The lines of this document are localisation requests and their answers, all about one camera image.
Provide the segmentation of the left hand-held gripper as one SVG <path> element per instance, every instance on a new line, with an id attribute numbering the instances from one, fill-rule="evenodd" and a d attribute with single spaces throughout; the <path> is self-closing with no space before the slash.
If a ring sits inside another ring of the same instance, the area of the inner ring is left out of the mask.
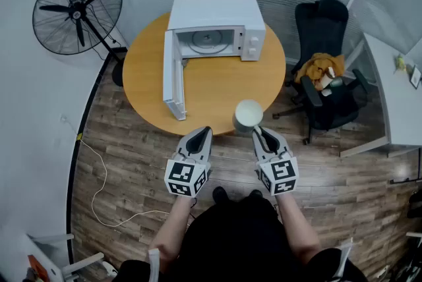
<path id="1" fill-rule="evenodd" d="M 197 196 L 209 179 L 212 138 L 210 127 L 200 127 L 180 139 L 177 151 L 166 165 L 164 182 L 169 193 Z"/>

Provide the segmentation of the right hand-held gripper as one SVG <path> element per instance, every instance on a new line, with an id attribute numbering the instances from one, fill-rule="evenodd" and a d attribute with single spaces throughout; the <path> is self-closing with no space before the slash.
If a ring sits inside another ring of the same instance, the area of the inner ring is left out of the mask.
<path id="1" fill-rule="evenodd" d="M 296 189 L 299 178 L 297 158 L 293 156 L 286 139 L 269 128 L 261 128 L 261 134 L 252 131 L 253 145 L 258 162 L 268 161 L 271 154 L 279 158 L 258 164 L 258 177 L 271 196 L 277 196 Z"/>

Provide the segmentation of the white microwave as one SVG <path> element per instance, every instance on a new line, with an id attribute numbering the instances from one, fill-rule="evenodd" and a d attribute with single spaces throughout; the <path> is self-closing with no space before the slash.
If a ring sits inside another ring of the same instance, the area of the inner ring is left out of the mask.
<path id="1" fill-rule="evenodd" d="M 163 102 L 186 118 L 183 61 L 240 57 L 258 61 L 266 35 L 257 0 L 174 0 L 164 34 Z"/>

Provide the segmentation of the person's left forearm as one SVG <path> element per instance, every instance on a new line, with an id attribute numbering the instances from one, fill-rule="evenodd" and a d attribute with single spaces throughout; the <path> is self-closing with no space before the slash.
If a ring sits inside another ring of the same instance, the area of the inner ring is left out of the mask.
<path id="1" fill-rule="evenodd" d="M 160 252 L 160 271 L 165 273 L 179 256 L 194 198 L 178 196 L 170 213 L 150 243 L 149 249 Z"/>

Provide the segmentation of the orange cloth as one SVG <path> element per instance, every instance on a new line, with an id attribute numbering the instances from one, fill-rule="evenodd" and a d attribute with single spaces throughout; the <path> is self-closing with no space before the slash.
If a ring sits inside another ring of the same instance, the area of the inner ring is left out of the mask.
<path id="1" fill-rule="evenodd" d="M 294 82 L 301 83 L 303 76 L 308 76 L 311 79 L 317 91 L 322 91 L 320 79 L 328 67 L 332 67 L 336 77 L 342 76 L 345 71 L 344 56 L 336 57 L 328 53 L 314 53 L 313 56 L 296 72 Z"/>

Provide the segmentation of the person's black clothing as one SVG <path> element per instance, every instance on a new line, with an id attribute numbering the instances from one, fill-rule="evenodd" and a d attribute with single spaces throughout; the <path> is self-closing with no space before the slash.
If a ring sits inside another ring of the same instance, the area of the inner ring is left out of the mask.
<path id="1" fill-rule="evenodd" d="M 367 282 L 339 248 L 308 264 L 291 251 L 278 204 L 245 197 L 213 204 L 188 220 L 177 259 L 158 282 Z"/>

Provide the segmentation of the white desk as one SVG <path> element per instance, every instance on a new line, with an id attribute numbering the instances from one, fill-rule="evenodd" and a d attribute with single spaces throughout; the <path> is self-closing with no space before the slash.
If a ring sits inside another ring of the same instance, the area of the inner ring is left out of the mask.
<path id="1" fill-rule="evenodd" d="M 350 54 L 345 68 L 349 68 L 363 50 L 369 54 L 375 75 L 385 132 L 380 138 L 340 152 L 340 157 L 388 145 L 401 147 L 388 152 L 389 158 L 422 148 L 422 85 L 414 88 L 407 72 L 396 69 L 398 50 L 366 33 Z"/>

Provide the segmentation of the black office chair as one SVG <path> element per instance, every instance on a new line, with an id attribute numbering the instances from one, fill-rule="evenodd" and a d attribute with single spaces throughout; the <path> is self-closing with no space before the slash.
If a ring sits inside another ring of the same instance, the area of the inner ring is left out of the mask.
<path id="1" fill-rule="evenodd" d="M 295 108 L 273 114 L 273 119 L 305 112 L 308 131 L 340 128 L 359 116 L 359 110 L 366 106 L 370 86 L 362 73 L 355 69 L 355 78 L 344 85 L 331 88 L 332 94 L 324 97 L 317 91 L 308 76 L 301 83 L 294 82 L 296 72 L 314 53 L 328 53 L 333 57 L 343 55 L 342 46 L 349 20 L 347 7 L 339 0 L 319 0 L 300 3 L 295 8 L 295 21 L 300 43 L 300 58 L 291 71 L 291 79 L 285 85 L 297 93 L 292 97 Z"/>

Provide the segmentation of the white slipper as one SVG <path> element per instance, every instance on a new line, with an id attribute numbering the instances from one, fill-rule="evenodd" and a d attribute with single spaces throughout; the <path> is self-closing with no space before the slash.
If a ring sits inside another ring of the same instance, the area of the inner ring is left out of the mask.
<path id="1" fill-rule="evenodd" d="M 113 279 L 117 276 L 118 274 L 117 269 L 113 265 L 111 265 L 109 262 L 102 261 L 102 265 L 105 268 L 108 277 Z"/>

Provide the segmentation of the black bag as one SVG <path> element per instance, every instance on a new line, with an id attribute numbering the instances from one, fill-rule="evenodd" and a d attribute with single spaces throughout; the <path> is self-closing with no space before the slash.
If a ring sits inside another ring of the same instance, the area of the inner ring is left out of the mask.
<path id="1" fill-rule="evenodd" d="M 407 218 L 422 218 L 422 189 L 410 196 Z"/>

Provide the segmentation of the black standing fan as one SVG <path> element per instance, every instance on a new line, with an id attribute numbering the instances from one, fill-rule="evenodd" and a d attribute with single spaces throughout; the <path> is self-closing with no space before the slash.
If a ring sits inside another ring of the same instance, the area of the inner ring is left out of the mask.
<path id="1" fill-rule="evenodd" d="M 58 55 L 76 55 L 103 45 L 115 60 L 112 80 L 123 85 L 123 62 L 107 41 L 123 0 L 36 0 L 32 27 L 38 42 Z"/>

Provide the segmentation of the white metal rack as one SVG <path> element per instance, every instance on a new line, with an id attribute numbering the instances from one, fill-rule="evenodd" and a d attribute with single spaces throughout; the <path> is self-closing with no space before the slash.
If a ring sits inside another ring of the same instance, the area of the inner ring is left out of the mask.
<path id="1" fill-rule="evenodd" d="M 58 242 L 68 242 L 74 239 L 72 233 L 64 235 L 56 235 L 51 237 L 38 237 L 34 238 L 27 234 L 23 234 L 22 243 L 24 252 L 27 255 L 33 255 L 39 262 L 37 268 L 39 278 L 43 282 L 73 282 L 78 279 L 78 272 L 96 262 L 102 261 L 104 254 L 98 252 L 83 260 L 77 261 L 67 266 L 59 267 L 54 263 L 49 255 L 42 249 L 43 246 L 52 246 Z"/>

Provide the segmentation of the black and grey equipment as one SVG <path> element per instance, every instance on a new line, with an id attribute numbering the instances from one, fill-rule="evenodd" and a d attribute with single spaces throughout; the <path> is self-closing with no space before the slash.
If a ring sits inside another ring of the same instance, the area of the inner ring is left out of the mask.
<path id="1" fill-rule="evenodd" d="M 390 282 L 422 282 L 422 233 L 407 232 L 406 236 L 417 244 L 394 266 Z"/>

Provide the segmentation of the orange box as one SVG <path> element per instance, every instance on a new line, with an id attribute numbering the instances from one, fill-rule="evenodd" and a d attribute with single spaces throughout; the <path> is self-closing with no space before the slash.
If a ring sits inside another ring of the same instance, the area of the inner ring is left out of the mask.
<path id="1" fill-rule="evenodd" d="M 30 267 L 27 269 L 26 277 L 22 282 L 43 282 L 42 280 L 39 280 L 39 274 L 38 274 L 38 266 L 39 262 L 33 255 L 28 255 L 28 260 L 30 263 Z"/>

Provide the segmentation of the black picture frame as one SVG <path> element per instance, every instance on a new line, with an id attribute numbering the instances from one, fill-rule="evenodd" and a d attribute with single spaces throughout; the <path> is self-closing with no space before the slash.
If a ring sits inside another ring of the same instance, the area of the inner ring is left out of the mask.
<path id="1" fill-rule="evenodd" d="M 419 83 L 422 81 L 422 73 L 416 65 L 413 66 L 409 81 L 415 89 L 418 89 Z"/>

